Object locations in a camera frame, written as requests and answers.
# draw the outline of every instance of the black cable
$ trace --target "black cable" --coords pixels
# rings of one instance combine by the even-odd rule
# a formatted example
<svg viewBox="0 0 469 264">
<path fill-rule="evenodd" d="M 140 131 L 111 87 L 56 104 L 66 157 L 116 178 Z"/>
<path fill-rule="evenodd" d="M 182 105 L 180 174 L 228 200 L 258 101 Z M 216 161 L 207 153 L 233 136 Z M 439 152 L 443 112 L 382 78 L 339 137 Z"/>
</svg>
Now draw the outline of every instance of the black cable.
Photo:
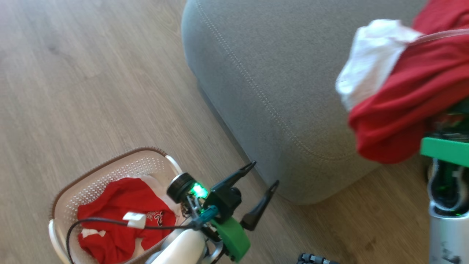
<svg viewBox="0 0 469 264">
<path fill-rule="evenodd" d="M 85 223 L 85 222 L 103 222 L 103 223 L 110 223 L 110 224 L 116 224 L 116 225 L 124 225 L 124 226 L 127 226 L 127 222 L 124 222 L 124 221 L 118 221 L 118 220 L 112 220 L 112 219 L 107 219 L 107 218 L 100 218 L 100 217 L 90 217 L 90 218 L 85 218 L 85 219 L 81 219 L 81 220 L 78 220 L 76 221 L 75 223 L 73 223 L 73 225 L 70 226 L 70 228 L 68 229 L 68 232 L 67 232 L 67 237 L 65 239 L 65 244 L 67 246 L 67 254 L 68 254 L 68 260 L 70 261 L 71 264 L 75 264 L 73 261 L 72 261 L 72 255 L 70 253 L 70 235 L 72 234 L 72 231 L 73 229 L 81 224 L 81 223 Z M 192 228 L 193 225 L 189 224 L 189 225 L 178 225 L 178 226 L 154 226 L 154 225 L 146 225 L 144 227 L 144 229 L 150 229 L 150 230 L 165 230 L 165 229 L 190 229 Z"/>
</svg>

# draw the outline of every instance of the sofa seam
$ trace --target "sofa seam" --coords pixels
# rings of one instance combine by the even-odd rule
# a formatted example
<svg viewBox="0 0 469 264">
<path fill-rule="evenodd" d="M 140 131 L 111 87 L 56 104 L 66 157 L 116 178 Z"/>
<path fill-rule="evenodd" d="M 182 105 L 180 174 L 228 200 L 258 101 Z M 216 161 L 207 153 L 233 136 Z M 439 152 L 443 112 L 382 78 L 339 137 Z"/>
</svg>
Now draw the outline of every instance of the sofa seam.
<svg viewBox="0 0 469 264">
<path fill-rule="evenodd" d="M 226 42 L 226 40 L 223 38 L 223 36 L 221 35 L 221 33 L 217 30 L 217 28 L 215 27 L 215 25 L 211 22 L 211 20 L 209 19 L 208 15 L 206 14 L 206 12 L 204 11 L 204 9 L 202 8 L 202 5 L 201 5 L 201 2 L 200 0 L 196 0 L 196 8 L 199 12 L 199 15 L 201 16 L 201 18 L 203 19 L 203 21 L 205 22 L 205 24 L 207 25 L 207 27 L 212 31 L 212 33 L 214 34 L 215 38 L 218 40 L 218 42 L 221 44 L 221 46 L 223 47 L 223 49 L 225 50 L 225 52 L 227 53 L 227 55 L 231 58 L 231 60 L 233 61 L 235 67 L 239 70 L 239 72 L 242 74 L 242 76 L 244 77 L 244 79 L 249 83 L 249 85 L 251 86 L 251 88 L 253 88 L 253 90 L 255 91 L 257 97 L 261 100 L 261 102 L 267 107 L 267 110 L 270 112 L 270 114 L 272 115 L 273 119 L 277 122 L 277 124 L 282 128 L 282 130 L 285 132 L 285 134 L 287 134 L 287 136 L 293 140 L 293 142 L 298 146 L 300 147 L 300 149 L 302 151 L 304 151 L 306 154 L 309 154 L 311 156 L 314 156 L 314 157 L 318 157 L 322 160 L 330 160 L 330 161 L 337 161 L 337 160 L 344 160 L 344 158 L 351 158 L 351 156 L 353 155 L 353 153 L 350 153 L 350 154 L 346 154 L 346 155 L 342 155 L 342 156 L 338 156 L 338 157 L 335 157 L 335 158 L 332 158 L 332 157 L 326 157 L 326 156 L 323 156 L 323 155 L 319 155 L 317 153 L 314 153 L 309 147 L 307 147 L 303 142 L 301 142 L 301 140 L 298 139 L 298 137 L 291 131 L 291 129 L 289 128 L 289 126 L 285 123 L 285 121 L 283 121 L 282 117 L 280 116 L 280 114 L 277 112 L 277 110 L 272 106 L 272 104 L 270 103 L 269 99 L 267 98 L 267 96 L 264 94 L 263 90 L 257 85 L 257 83 L 254 81 L 254 79 L 252 78 L 252 76 L 248 73 L 248 71 L 246 70 L 246 68 L 244 67 L 244 65 L 242 64 L 242 62 L 238 59 L 238 57 L 234 54 L 233 50 L 231 49 L 231 47 L 228 45 L 228 43 Z"/>
</svg>

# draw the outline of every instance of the red cloth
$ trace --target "red cloth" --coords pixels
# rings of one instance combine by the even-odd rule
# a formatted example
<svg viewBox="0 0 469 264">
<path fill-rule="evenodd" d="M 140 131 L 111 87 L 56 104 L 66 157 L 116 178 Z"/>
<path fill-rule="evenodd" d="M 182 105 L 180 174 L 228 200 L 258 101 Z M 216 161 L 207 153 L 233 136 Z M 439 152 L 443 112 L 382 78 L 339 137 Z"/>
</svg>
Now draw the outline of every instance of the red cloth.
<svg viewBox="0 0 469 264">
<path fill-rule="evenodd" d="M 141 179 L 133 178 L 109 183 L 103 194 L 95 201 L 78 206 L 77 218 L 103 217 L 122 221 L 127 212 L 146 214 L 147 225 L 172 226 L 176 222 L 174 213 L 152 189 Z M 80 246 L 100 264 L 115 264 L 129 260 L 135 250 L 135 238 L 143 238 L 141 245 L 147 250 L 171 232 L 171 230 L 136 229 L 101 222 L 82 223 L 82 226 L 106 231 L 103 237 L 99 234 L 85 238 L 82 234 L 78 235 Z"/>
<path fill-rule="evenodd" d="M 425 34 L 469 28 L 468 0 L 430 0 L 413 28 Z M 374 96 L 352 109 L 358 152 L 398 163 L 420 148 L 431 117 L 469 96 L 469 36 L 408 47 Z"/>
</svg>

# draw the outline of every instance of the green bracket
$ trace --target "green bracket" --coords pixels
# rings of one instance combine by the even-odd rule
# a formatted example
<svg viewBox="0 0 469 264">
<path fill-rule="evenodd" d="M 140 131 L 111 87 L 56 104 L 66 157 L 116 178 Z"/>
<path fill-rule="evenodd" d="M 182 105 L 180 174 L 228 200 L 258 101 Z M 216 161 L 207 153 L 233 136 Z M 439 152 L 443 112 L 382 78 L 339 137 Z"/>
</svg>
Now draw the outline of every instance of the green bracket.
<svg viewBox="0 0 469 264">
<path fill-rule="evenodd" d="M 222 224 L 215 220 L 211 223 L 217 228 L 218 235 L 223 240 L 230 257 L 238 263 L 251 247 L 251 242 L 243 227 L 233 217 Z"/>
<path fill-rule="evenodd" d="M 469 143 L 437 138 L 422 139 L 420 154 L 469 167 Z"/>
</svg>

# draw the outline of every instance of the white plastic basket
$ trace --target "white plastic basket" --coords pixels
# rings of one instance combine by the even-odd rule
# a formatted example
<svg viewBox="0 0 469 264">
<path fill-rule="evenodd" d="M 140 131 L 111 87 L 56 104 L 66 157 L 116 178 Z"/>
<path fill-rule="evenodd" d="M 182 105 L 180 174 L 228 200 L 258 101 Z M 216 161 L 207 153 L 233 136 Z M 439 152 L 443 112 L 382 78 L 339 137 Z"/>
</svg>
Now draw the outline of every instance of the white plastic basket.
<svg viewBox="0 0 469 264">
<path fill-rule="evenodd" d="M 170 208 L 176 206 L 166 196 L 166 187 L 171 180 L 181 174 L 181 168 L 176 161 L 158 148 L 138 148 L 111 159 L 66 186 L 57 195 L 51 209 L 49 221 L 49 236 L 55 252 L 64 264 L 69 264 L 65 237 L 70 226 L 76 222 L 77 208 L 97 199 L 107 184 L 133 175 L 148 175 L 155 180 L 153 185 L 159 185 L 162 195 L 158 195 Z M 176 223 L 180 223 L 181 216 L 176 215 Z M 97 261 L 82 250 L 78 244 L 77 236 L 81 232 L 76 227 L 70 236 L 70 253 L 76 264 L 97 264 Z M 125 264 L 145 259 L 156 252 L 163 241 L 135 256 Z"/>
</svg>

